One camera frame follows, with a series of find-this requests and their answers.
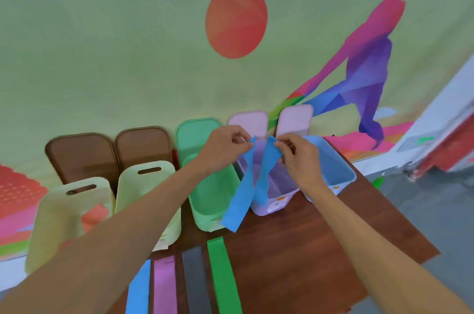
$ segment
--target floor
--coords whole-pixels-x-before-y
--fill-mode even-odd
[[[401,173],[391,174],[380,191],[442,253],[424,267],[474,309],[474,167],[458,173],[431,171],[414,183]],[[376,313],[381,312],[370,298],[351,311]]]

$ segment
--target light pink lid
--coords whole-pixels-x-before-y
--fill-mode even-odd
[[[264,110],[240,112],[229,118],[228,125],[239,125],[251,137],[264,137],[268,127],[268,114]]]
[[[284,108],[278,117],[276,136],[286,133],[307,136],[310,132],[311,118],[313,118],[311,104],[299,104]]]

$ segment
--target wooden table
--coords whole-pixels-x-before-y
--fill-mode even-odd
[[[339,198],[418,263],[438,250],[354,167],[357,180]],[[227,229],[207,233],[193,220],[189,202],[181,208],[180,238],[153,259],[175,255],[178,312],[188,313],[181,252],[202,245],[213,312],[218,313],[206,241],[223,236],[244,314],[337,314],[364,299],[368,293],[341,245],[323,217],[301,193],[275,213],[246,215],[237,233]],[[150,280],[153,293],[153,276]],[[125,313],[127,291],[110,309]],[[149,312],[153,312],[150,295]]]

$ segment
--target purple fabric strip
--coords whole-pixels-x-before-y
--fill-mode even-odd
[[[155,260],[153,314],[178,314],[175,258]]]

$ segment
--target gray fabric strip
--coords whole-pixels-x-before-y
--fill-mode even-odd
[[[183,252],[182,266],[189,314],[212,314],[201,246]]]

